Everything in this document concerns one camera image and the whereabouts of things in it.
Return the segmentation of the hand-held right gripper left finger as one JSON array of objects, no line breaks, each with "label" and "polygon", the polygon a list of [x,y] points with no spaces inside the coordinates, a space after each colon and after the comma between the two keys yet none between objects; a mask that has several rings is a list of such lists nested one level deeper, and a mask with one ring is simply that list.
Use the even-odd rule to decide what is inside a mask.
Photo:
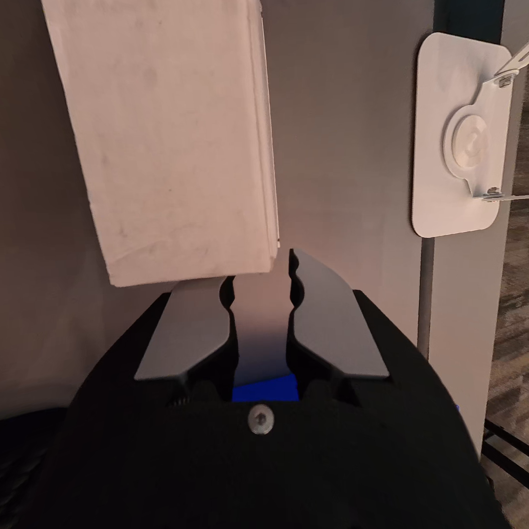
[{"label": "hand-held right gripper left finger", "polygon": [[169,294],[134,375],[136,381],[234,374],[239,351],[234,314],[234,276],[181,281]]}]

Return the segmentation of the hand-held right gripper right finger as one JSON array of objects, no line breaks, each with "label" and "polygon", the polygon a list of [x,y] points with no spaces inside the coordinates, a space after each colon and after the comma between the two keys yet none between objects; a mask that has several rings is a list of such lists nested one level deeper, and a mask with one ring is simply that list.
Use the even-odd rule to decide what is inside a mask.
[{"label": "hand-held right gripper right finger", "polygon": [[387,379],[389,370],[349,284],[300,249],[289,251],[289,336],[324,366],[351,378]]}]

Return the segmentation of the blue cloth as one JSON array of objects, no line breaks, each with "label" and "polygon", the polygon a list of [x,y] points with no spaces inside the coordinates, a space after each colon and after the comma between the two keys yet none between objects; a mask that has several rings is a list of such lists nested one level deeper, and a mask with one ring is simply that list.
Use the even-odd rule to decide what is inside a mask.
[{"label": "blue cloth", "polygon": [[232,402],[299,401],[293,374],[233,388]]}]

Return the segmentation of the grey metal pole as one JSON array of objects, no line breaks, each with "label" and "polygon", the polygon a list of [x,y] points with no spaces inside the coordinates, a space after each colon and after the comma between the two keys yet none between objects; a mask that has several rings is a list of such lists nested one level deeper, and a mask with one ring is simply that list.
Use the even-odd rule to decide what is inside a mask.
[{"label": "grey metal pole", "polygon": [[422,238],[420,253],[417,348],[426,360],[428,360],[429,357],[431,334],[434,251],[435,238]]}]

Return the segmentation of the white cardboard box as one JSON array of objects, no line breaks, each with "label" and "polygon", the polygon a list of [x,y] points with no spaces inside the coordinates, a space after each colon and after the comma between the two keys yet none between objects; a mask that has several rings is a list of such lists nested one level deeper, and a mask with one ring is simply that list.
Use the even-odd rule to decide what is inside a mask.
[{"label": "white cardboard box", "polygon": [[42,1],[115,287],[268,273],[280,246],[260,1]]}]

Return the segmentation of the white mounting plate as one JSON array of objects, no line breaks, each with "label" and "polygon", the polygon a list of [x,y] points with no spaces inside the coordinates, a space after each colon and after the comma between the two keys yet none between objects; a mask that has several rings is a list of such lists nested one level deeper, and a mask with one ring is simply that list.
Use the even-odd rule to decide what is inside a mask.
[{"label": "white mounting plate", "polygon": [[412,224],[423,238],[483,230],[497,217],[513,82],[506,47],[435,32],[417,62]]}]

